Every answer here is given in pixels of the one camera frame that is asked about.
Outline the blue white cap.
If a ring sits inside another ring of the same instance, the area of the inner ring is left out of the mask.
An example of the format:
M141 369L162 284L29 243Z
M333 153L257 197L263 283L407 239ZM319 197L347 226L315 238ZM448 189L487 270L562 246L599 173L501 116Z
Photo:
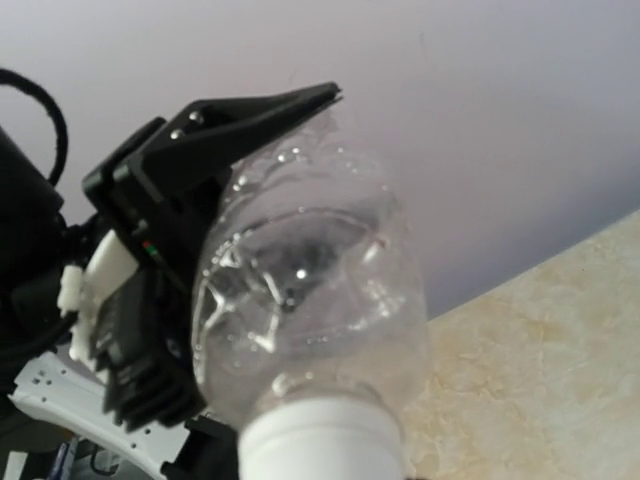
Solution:
M244 480L394 480L401 429L383 407L348 397L297 400L256 417L238 441Z

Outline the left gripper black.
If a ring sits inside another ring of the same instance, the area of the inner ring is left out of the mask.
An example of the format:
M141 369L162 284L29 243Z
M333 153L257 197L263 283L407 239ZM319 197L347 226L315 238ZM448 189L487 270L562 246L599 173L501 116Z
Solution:
M142 266L187 297L232 167L339 100L324 82L279 94L196 100L143 124L83 180L83 190Z

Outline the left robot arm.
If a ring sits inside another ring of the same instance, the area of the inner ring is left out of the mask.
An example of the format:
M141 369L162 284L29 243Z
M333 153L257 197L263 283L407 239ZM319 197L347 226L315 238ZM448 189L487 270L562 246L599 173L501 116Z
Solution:
M233 168L330 108L333 82L277 95L198 100L144 124L83 180L85 222L61 215L69 138L41 173L1 138L1 404L61 426L155 479L234 479L236 432L205 417L190 348L190 293Z

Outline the clear bottle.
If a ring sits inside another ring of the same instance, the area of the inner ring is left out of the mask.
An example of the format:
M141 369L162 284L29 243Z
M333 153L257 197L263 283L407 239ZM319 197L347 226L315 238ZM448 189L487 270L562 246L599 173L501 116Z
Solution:
M404 407L429 359L408 218L350 119L329 110L242 160L193 289L195 378L242 428L305 397Z

